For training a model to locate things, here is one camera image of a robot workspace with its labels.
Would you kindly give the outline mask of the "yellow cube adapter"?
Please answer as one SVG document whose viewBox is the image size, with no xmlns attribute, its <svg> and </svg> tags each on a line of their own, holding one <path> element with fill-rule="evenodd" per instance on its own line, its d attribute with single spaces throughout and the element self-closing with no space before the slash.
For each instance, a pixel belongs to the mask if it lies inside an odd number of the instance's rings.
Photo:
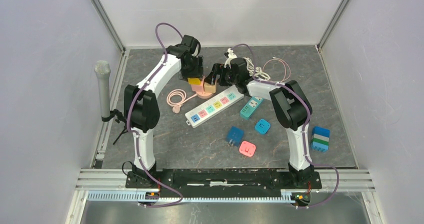
<svg viewBox="0 0 424 224">
<path fill-rule="evenodd" d="M 192 85 L 192 86 L 202 86 L 203 85 L 203 80 L 201 78 L 188 78 L 187 82 Z"/>
</svg>

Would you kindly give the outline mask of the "dark blue cube adapter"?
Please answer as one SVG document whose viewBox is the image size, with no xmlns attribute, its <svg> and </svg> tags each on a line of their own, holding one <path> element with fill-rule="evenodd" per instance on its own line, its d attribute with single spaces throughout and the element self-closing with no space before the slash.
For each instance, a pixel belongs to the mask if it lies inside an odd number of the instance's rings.
<svg viewBox="0 0 424 224">
<path fill-rule="evenodd" d="M 242 143 L 244 131 L 238 127 L 232 126 L 226 135 L 226 142 L 229 146 L 239 147 Z"/>
</svg>

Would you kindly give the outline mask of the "light blue plug adapter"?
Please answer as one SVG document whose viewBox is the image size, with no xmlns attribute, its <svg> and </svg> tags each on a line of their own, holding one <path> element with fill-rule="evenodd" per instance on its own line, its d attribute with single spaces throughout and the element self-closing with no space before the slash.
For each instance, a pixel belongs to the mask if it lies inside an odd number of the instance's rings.
<svg viewBox="0 0 424 224">
<path fill-rule="evenodd" d="M 263 118 L 260 119 L 254 126 L 254 129 L 261 135 L 265 135 L 270 128 L 271 124 Z"/>
</svg>

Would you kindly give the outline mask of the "red-pink cube adapter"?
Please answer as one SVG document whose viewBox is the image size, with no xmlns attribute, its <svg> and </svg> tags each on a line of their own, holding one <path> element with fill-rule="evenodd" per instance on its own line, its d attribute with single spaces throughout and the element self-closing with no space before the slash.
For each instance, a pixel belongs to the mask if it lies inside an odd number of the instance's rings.
<svg viewBox="0 0 424 224">
<path fill-rule="evenodd" d="M 238 148 L 239 152 L 242 155 L 249 158 L 251 158 L 255 154 L 256 149 L 257 149 L 256 145 L 248 141 L 242 141 Z"/>
</svg>

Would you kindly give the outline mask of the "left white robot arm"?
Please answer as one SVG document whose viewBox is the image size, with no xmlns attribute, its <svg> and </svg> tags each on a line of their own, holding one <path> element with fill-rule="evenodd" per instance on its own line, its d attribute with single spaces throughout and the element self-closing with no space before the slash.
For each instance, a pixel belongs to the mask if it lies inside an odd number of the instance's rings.
<svg viewBox="0 0 424 224">
<path fill-rule="evenodd" d="M 184 81 L 201 81 L 204 76 L 201 44 L 184 35 L 181 43 L 165 49 L 158 64 L 138 84 L 124 90 L 124 113 L 129 132 L 133 134 L 135 158 L 132 173 L 145 188 L 157 182 L 153 154 L 153 132 L 160 119 L 157 96 L 170 79 L 179 74 Z"/>
</svg>

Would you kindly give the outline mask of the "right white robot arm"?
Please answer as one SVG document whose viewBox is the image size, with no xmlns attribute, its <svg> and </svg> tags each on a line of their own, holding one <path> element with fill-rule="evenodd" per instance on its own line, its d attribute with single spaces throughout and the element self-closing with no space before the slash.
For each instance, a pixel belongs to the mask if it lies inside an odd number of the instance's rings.
<svg viewBox="0 0 424 224">
<path fill-rule="evenodd" d="M 236 57 L 225 64 L 215 63 L 204 83 L 236 86 L 238 92 L 245 96 L 271 101 L 278 122 L 287 132 L 289 183 L 295 188 L 302 188 L 309 182 L 314 173 L 307 147 L 312 106 L 297 81 L 272 82 L 257 78 L 248 70 L 248 59 Z"/>
</svg>

